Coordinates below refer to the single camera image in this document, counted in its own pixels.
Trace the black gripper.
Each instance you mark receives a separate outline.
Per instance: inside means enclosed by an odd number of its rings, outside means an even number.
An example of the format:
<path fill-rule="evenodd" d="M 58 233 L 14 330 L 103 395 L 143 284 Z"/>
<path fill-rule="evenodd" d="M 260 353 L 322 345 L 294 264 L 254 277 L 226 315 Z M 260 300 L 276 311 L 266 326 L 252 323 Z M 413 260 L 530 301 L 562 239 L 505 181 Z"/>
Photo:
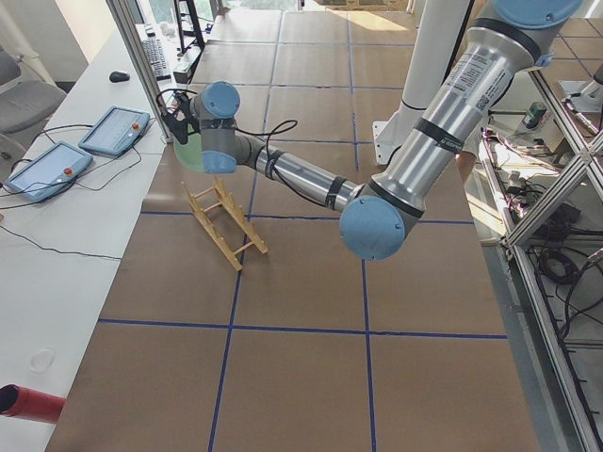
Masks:
<path fill-rule="evenodd" d="M 190 101 L 186 93 L 176 91 L 176 107 L 172 111 L 165 109 L 161 113 L 162 121 L 180 144 L 188 144 L 188 138 L 194 133 L 194 116 L 190 111 Z"/>

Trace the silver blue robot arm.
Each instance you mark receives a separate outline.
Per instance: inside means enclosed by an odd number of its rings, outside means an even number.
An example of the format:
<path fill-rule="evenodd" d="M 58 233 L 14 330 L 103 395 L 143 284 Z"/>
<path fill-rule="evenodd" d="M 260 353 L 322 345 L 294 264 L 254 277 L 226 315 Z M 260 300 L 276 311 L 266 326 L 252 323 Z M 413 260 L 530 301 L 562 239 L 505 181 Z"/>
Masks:
<path fill-rule="evenodd" d="M 517 73 L 550 63 L 551 46 L 577 1 L 488 1 L 478 13 L 455 15 L 453 1 L 430 1 L 419 22 L 405 94 L 388 121 L 373 125 L 383 171 L 362 184 L 312 165 L 269 144 L 270 134 L 236 125 L 240 97 L 227 82 L 175 96 L 161 119 L 186 144 L 198 134 L 201 168 L 232 173 L 246 166 L 298 196 L 339 213 L 346 247 L 365 260 L 396 253 L 425 213 L 425 198 L 470 134 Z"/>

